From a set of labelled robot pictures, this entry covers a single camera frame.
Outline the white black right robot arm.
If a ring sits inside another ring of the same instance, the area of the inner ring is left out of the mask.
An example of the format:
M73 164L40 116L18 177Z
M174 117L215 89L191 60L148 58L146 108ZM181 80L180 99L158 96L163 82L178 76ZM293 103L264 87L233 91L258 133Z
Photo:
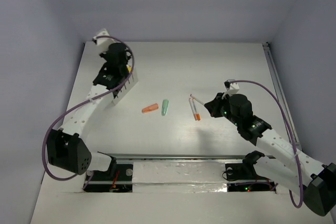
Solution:
M303 197L303 203L318 216L326 216L335 207L335 164L326 165L294 149L270 124L253 114L245 95L218 93L204 107L211 117L228 119L243 139L273 156L244 162L241 171L246 177L275 180Z

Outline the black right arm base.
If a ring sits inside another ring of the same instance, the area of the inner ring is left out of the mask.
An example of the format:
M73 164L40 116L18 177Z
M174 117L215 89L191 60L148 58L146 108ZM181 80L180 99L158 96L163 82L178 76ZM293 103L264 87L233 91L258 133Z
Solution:
M225 164L222 177L227 181L228 192L276 191L277 183L258 175L254 165L265 154L253 151L247 154L241 163Z

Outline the orange capped white marker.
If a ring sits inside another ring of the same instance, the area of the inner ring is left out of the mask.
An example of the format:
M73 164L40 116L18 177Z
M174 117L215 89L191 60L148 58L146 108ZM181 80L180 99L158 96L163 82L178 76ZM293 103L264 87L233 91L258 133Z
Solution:
M198 110L197 110L196 103L195 103L195 100L194 100L194 99L192 99L192 107L193 107L193 111L194 111L195 119L196 119L197 121L200 121L200 120L201 120L201 117L200 117L200 114L199 114L199 112L198 112Z

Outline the peach capped white marker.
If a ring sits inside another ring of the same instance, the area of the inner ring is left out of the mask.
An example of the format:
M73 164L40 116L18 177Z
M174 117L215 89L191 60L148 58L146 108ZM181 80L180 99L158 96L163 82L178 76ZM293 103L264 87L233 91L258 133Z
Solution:
M189 104L190 104L194 119L198 121L197 113L196 113L195 106L194 106L194 101L192 98L189 98Z

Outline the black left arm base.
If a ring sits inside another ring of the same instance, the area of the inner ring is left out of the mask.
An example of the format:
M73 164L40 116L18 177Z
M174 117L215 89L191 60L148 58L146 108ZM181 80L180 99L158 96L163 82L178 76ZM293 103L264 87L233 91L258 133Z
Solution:
M133 163L116 161L113 174L88 171L82 190L87 193L131 193L133 191Z

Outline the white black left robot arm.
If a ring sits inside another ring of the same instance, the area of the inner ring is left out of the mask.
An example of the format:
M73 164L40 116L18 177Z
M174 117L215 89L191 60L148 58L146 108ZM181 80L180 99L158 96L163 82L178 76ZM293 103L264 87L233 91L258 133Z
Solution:
M130 49L121 42L111 43L100 56L105 60L86 97L59 129L51 129L46 139L48 162L76 175L98 172L111 179L117 170L116 158L103 152L91 152L86 139L107 107L116 106L134 87L138 78L129 67Z

